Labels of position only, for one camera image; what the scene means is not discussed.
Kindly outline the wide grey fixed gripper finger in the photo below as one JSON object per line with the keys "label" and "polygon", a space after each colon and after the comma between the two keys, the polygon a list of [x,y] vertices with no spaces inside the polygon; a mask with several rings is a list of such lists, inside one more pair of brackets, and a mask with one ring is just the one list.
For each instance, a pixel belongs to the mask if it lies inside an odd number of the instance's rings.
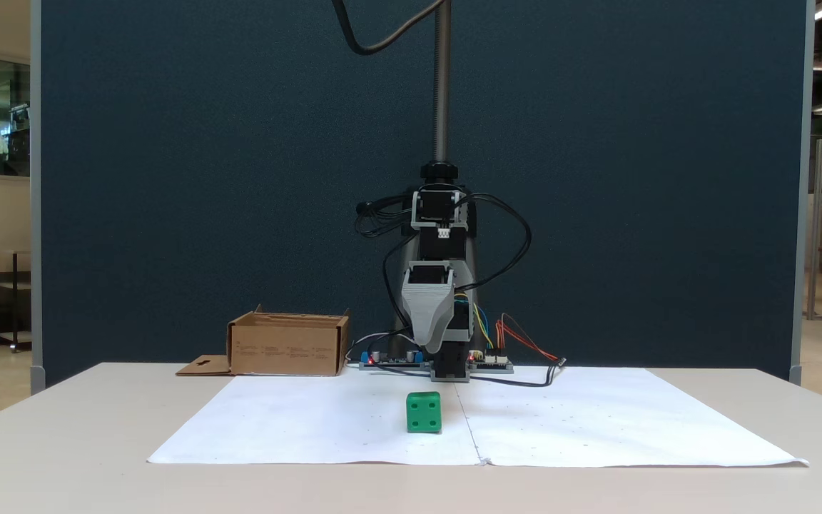
{"label": "wide grey fixed gripper finger", "polygon": [[411,322],[415,345],[430,354],[440,351],[454,315],[454,293],[402,293],[402,306]]}

